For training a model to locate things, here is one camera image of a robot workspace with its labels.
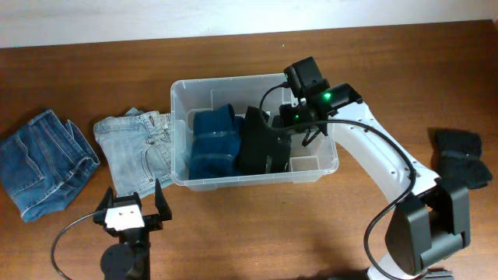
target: white wall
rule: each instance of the white wall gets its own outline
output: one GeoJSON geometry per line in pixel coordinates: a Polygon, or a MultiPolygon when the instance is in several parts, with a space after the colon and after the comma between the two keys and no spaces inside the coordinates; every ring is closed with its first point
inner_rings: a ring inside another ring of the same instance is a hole
{"type": "Polygon", "coordinates": [[[497,16],[498,0],[1,0],[0,47],[497,16]]]}

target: dark blue jeans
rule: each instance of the dark blue jeans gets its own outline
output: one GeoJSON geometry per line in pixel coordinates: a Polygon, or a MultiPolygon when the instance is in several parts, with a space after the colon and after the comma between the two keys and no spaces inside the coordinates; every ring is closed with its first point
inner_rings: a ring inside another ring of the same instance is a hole
{"type": "Polygon", "coordinates": [[[22,126],[0,145],[0,179],[24,222],[64,210],[100,161],[81,131],[52,110],[22,126]]]}

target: black cloth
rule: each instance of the black cloth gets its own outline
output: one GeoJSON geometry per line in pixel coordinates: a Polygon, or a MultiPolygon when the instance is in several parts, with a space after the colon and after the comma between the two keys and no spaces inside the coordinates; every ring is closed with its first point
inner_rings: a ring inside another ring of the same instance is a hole
{"type": "Polygon", "coordinates": [[[437,172],[442,179],[458,177],[470,190],[488,185],[493,175],[480,160],[481,137],[468,131],[440,129],[436,131],[436,145],[440,152],[437,172]]]}
{"type": "MultiPolygon", "coordinates": [[[[265,121],[269,116],[263,112],[265,121]]],[[[279,116],[272,127],[281,127],[279,116]]],[[[242,142],[237,157],[237,168],[244,175],[281,173],[289,171],[290,136],[280,136],[266,127],[259,116],[259,109],[247,107],[242,142]]]]}

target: clear plastic bin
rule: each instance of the clear plastic bin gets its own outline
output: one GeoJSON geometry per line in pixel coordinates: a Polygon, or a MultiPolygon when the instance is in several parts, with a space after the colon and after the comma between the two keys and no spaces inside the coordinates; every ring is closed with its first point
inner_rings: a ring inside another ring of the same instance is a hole
{"type": "MultiPolygon", "coordinates": [[[[287,173],[272,173],[239,177],[221,177],[204,180],[188,179],[188,164],[192,150],[192,128],[195,113],[232,104],[235,114],[244,115],[247,106],[258,107],[265,92],[286,81],[283,74],[245,77],[181,80],[171,86],[171,114],[173,139],[171,150],[171,177],[175,184],[193,191],[214,190],[252,184],[315,182],[334,173],[339,161],[335,142],[320,134],[307,147],[301,142],[305,134],[292,135],[290,166],[287,173]]],[[[265,99],[263,110],[270,117],[279,114],[279,106],[295,102],[290,89],[276,89],[265,99]]]]}

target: black cable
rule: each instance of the black cable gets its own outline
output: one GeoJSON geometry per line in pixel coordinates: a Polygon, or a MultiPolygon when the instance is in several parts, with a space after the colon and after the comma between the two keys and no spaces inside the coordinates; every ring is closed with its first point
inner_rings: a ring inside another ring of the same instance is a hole
{"type": "Polygon", "coordinates": [[[61,236],[68,231],[68,229],[70,229],[72,226],[74,226],[75,224],[77,224],[78,222],[81,222],[82,220],[86,219],[86,218],[89,218],[89,217],[92,217],[92,216],[95,216],[97,214],[100,214],[102,213],[102,211],[97,211],[97,212],[94,212],[94,213],[90,213],[88,215],[84,215],[83,217],[75,220],[74,222],[70,223],[69,226],[66,226],[58,235],[57,237],[55,237],[55,240],[54,242],[52,243],[52,248],[50,250],[50,258],[52,260],[52,266],[54,267],[55,271],[57,273],[59,273],[60,276],[62,276],[62,278],[66,279],[66,280],[71,280],[70,277],[68,277],[66,274],[64,274],[64,272],[62,272],[62,270],[59,268],[59,266],[57,266],[57,262],[55,262],[55,255],[54,255],[54,252],[55,252],[55,246],[57,245],[57,242],[59,241],[59,239],[61,238],[61,236]]]}
{"type": "MultiPolygon", "coordinates": [[[[278,88],[281,88],[281,87],[283,87],[283,88],[289,88],[289,83],[288,82],[283,82],[282,84],[280,84],[278,86],[272,87],[261,98],[261,102],[259,103],[259,116],[260,116],[260,118],[262,120],[264,120],[262,107],[263,107],[263,102],[265,101],[266,96],[271,91],[273,91],[274,89],[278,89],[278,88]]],[[[326,121],[312,121],[312,122],[308,122],[308,123],[295,124],[295,125],[291,125],[291,126],[286,127],[286,128],[272,128],[268,124],[266,124],[266,127],[267,127],[267,129],[272,130],[274,132],[283,133],[283,132],[292,131],[292,130],[296,130],[296,129],[309,128],[309,127],[312,127],[314,125],[319,125],[319,124],[351,124],[351,125],[359,126],[361,128],[365,128],[366,131],[372,131],[374,134],[376,134],[377,136],[381,137],[384,141],[386,141],[386,143],[388,143],[400,155],[400,157],[403,159],[403,161],[405,161],[406,165],[408,166],[408,168],[410,170],[410,175],[409,175],[410,184],[408,185],[408,187],[406,188],[406,190],[400,196],[398,196],[398,198],[396,198],[395,200],[393,200],[393,202],[391,202],[388,206],[386,206],[384,209],[382,209],[382,211],[379,214],[377,214],[375,216],[375,218],[372,219],[372,221],[370,222],[370,224],[366,228],[365,236],[363,237],[363,246],[365,247],[366,255],[368,256],[368,258],[369,258],[370,262],[372,263],[372,265],[383,276],[389,278],[390,280],[406,280],[406,279],[396,278],[395,276],[388,274],[384,269],[381,268],[381,266],[375,261],[374,257],[372,256],[372,253],[370,252],[370,247],[368,245],[368,239],[369,239],[370,233],[372,232],[372,229],[374,229],[375,225],[390,210],[392,210],[396,206],[396,204],[398,204],[399,202],[401,202],[403,199],[406,198],[406,196],[408,194],[410,194],[412,192],[412,190],[413,190],[413,188],[415,186],[415,181],[416,181],[416,169],[415,169],[415,167],[413,167],[412,162],[406,156],[406,154],[388,136],[386,136],[381,131],[378,131],[377,129],[372,128],[371,126],[369,126],[367,124],[364,124],[364,123],[360,123],[358,121],[331,119],[331,120],[326,120],[326,121]]],[[[425,276],[425,274],[426,274],[426,271],[424,273],[422,273],[421,275],[419,275],[419,276],[417,276],[415,278],[409,279],[409,280],[421,279],[421,278],[423,278],[425,276]]]]}

